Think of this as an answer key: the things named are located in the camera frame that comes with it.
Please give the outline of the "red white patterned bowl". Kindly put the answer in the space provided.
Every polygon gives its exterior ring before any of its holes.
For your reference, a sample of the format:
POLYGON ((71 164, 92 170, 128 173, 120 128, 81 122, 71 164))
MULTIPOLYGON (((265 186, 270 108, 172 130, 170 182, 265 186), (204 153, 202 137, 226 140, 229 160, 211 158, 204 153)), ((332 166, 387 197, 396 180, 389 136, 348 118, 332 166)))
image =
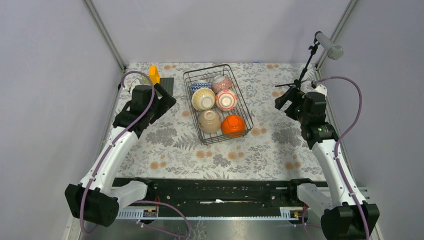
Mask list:
POLYGON ((215 96, 217 107, 224 112, 234 110, 238 104, 238 100, 238 95, 231 89, 224 89, 215 96))

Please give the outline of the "pink speckled bowl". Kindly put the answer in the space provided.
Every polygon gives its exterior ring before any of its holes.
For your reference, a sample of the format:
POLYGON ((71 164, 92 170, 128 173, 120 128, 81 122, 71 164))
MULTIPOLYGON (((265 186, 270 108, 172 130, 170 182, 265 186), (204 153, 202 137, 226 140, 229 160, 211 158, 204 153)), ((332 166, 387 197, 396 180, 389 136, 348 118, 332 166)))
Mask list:
POLYGON ((228 76, 216 75, 211 82, 211 88, 217 94, 224 89, 230 89, 232 84, 232 80, 228 76))

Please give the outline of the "blue white patterned bowl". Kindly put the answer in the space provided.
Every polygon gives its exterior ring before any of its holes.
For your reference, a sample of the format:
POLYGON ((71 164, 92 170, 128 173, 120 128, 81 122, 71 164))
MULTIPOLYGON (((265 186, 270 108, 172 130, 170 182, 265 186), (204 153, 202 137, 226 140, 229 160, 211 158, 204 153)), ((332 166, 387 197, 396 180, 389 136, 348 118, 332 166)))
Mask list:
POLYGON ((206 81, 196 81, 191 84, 191 92, 194 94, 196 91, 202 88, 212 89, 212 85, 206 81))

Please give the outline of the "yellow patterned bowl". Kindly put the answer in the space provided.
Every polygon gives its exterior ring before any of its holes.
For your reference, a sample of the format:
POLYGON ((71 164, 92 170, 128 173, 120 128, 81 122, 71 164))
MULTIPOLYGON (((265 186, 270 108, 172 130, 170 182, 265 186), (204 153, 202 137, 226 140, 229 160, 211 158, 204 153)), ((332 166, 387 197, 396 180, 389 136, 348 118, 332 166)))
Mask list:
POLYGON ((209 110, 216 103, 216 95, 211 89, 203 87, 194 92, 191 103, 197 111, 209 110))

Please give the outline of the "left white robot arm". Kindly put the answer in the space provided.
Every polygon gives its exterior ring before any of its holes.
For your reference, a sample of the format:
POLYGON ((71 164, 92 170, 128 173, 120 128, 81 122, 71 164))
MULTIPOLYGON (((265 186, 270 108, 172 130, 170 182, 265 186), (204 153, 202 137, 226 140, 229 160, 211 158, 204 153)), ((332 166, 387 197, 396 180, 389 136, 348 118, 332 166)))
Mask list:
POLYGON ((108 227, 119 211, 134 202, 144 206, 154 202, 154 190, 142 181, 131 180, 116 189, 112 186, 119 167, 142 132, 175 103, 176 99, 159 83, 132 89, 130 101, 115 116, 109 140, 92 168, 78 184, 69 184, 65 189, 74 218, 108 227))

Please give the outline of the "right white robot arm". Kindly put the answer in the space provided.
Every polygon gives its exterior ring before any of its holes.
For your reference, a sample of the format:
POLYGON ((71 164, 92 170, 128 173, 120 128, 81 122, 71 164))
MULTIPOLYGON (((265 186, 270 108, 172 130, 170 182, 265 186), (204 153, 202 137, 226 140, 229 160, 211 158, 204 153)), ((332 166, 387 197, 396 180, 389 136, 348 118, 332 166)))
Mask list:
POLYGON ((303 92, 292 85, 275 100, 275 108, 300 123, 302 138, 318 160, 330 192, 327 197, 314 183, 301 183, 287 191, 293 206, 306 204, 319 218, 323 235, 328 240, 367 240, 380 216, 376 204, 362 195, 342 156, 339 136, 326 121, 327 89, 318 85, 303 92))

